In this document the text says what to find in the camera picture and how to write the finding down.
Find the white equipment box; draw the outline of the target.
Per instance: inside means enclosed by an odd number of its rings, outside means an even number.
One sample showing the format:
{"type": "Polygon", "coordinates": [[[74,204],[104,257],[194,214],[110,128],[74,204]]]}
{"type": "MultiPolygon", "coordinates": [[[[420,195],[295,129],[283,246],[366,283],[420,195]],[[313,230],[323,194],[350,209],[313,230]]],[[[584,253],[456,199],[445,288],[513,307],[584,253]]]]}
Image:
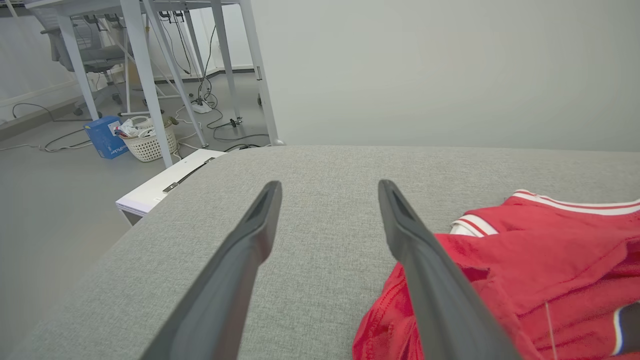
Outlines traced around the white equipment box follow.
{"type": "Polygon", "coordinates": [[[224,154],[224,152],[208,149],[195,150],[194,153],[176,162],[176,164],[119,198],[115,202],[115,205],[119,212],[126,218],[126,221],[128,221],[131,226],[134,226],[159,202],[166,198],[167,194],[164,194],[163,190],[167,186],[180,180],[190,171],[203,164],[207,159],[218,158],[224,154]]]}

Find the red and white jersey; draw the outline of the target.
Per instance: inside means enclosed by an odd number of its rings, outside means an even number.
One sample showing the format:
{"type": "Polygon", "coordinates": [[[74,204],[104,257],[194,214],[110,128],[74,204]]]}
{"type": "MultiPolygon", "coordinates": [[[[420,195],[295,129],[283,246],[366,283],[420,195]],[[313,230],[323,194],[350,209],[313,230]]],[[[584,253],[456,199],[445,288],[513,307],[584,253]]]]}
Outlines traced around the red and white jersey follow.
{"type": "MultiPolygon", "coordinates": [[[[434,234],[522,360],[640,360],[640,198],[576,203],[519,189],[434,234]]],[[[353,360],[426,360],[398,262],[353,360]]]]}

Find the grey office chair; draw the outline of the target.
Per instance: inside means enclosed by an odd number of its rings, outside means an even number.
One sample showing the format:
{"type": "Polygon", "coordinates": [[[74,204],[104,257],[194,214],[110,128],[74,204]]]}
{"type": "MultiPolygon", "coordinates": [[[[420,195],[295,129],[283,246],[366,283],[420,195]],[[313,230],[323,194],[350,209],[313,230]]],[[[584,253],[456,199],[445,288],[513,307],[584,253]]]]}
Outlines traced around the grey office chair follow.
{"type": "MultiPolygon", "coordinates": [[[[57,11],[53,7],[35,6],[43,0],[23,0],[23,2],[41,23],[43,27],[41,33],[49,38],[52,61],[60,63],[67,71],[73,73],[75,69],[58,24],[57,11]]],[[[125,110],[125,105],[122,102],[121,92],[108,72],[115,66],[125,66],[128,63],[125,50],[121,48],[125,42],[123,20],[120,13],[84,14],[70,19],[84,73],[104,75],[106,79],[107,86],[92,93],[94,100],[100,97],[105,98],[108,89],[112,89],[115,92],[110,96],[122,111],[125,110]]]]}

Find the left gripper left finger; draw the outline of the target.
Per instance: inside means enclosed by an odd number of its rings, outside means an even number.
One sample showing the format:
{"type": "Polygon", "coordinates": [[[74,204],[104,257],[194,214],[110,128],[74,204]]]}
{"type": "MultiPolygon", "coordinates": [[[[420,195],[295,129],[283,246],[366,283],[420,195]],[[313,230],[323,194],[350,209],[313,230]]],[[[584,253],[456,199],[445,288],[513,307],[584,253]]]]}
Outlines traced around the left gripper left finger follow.
{"type": "Polygon", "coordinates": [[[258,269],[274,246],[281,203],[281,182],[268,182],[140,360],[237,360],[258,269]]]}

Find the blue cardboard box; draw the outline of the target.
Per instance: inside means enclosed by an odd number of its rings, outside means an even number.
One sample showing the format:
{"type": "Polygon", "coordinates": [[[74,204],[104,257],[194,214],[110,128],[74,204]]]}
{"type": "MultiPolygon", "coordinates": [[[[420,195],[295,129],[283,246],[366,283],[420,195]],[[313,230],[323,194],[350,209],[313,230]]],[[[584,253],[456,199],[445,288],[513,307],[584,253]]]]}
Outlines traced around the blue cardboard box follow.
{"type": "Polygon", "coordinates": [[[115,132],[120,125],[118,116],[106,116],[83,125],[83,130],[101,158],[111,160],[129,151],[124,140],[115,132]]]}

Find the white metal table frame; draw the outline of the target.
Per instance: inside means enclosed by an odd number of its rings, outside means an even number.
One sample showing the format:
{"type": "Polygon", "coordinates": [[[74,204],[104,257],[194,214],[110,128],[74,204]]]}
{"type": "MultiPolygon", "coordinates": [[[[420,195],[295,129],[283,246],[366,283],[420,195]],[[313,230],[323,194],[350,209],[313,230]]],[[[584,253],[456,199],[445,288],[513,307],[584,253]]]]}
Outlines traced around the white metal table frame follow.
{"type": "Polygon", "coordinates": [[[230,90],[231,103],[233,105],[235,118],[241,121],[242,116],[240,114],[237,91],[234,83],[233,65],[229,52],[223,6],[230,4],[240,5],[244,1],[245,0],[23,0],[26,9],[29,10],[54,10],[59,29],[61,30],[62,39],[64,39],[71,64],[77,75],[78,84],[80,85],[82,95],[84,96],[93,120],[98,118],[98,110],[90,93],[89,80],[87,80],[86,72],[83,69],[80,48],[77,44],[73,27],[73,18],[81,15],[105,15],[114,10],[119,10],[122,13],[133,52],[132,61],[135,63],[139,79],[141,80],[142,91],[147,101],[151,120],[157,132],[158,145],[160,146],[162,159],[166,168],[173,166],[173,157],[164,130],[162,110],[160,109],[153,75],[153,62],[151,61],[149,46],[147,44],[146,25],[144,24],[142,14],[146,13],[150,20],[150,25],[159,39],[163,57],[167,61],[167,65],[172,74],[174,85],[183,104],[185,104],[185,109],[196,130],[196,134],[202,146],[205,147],[204,135],[195,121],[191,101],[185,91],[182,77],[178,74],[178,64],[176,63],[174,55],[169,51],[169,41],[160,25],[159,11],[172,11],[174,3],[183,3],[183,10],[200,8],[210,8],[212,10],[215,30],[221,50],[222,63],[224,64],[227,84],[230,90]]]}

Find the white laundry basket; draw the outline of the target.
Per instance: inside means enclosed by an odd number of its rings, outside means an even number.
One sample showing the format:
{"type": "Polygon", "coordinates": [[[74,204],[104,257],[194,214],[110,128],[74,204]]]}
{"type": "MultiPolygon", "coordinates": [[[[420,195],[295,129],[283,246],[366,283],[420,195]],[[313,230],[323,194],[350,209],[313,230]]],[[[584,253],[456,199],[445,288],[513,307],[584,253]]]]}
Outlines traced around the white laundry basket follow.
{"type": "Polygon", "coordinates": [[[163,157],[151,117],[131,117],[115,127],[114,133],[140,162],[148,163],[163,157]]]}

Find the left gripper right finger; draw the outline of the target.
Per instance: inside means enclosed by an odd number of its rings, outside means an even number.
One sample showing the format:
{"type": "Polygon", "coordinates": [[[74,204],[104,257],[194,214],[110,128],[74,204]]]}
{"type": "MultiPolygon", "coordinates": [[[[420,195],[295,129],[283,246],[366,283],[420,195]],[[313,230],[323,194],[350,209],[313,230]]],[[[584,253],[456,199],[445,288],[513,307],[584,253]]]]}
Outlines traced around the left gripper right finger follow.
{"type": "Polygon", "coordinates": [[[378,182],[378,201],[387,246],[404,269],[425,360],[522,360],[393,181],[378,182]]]}

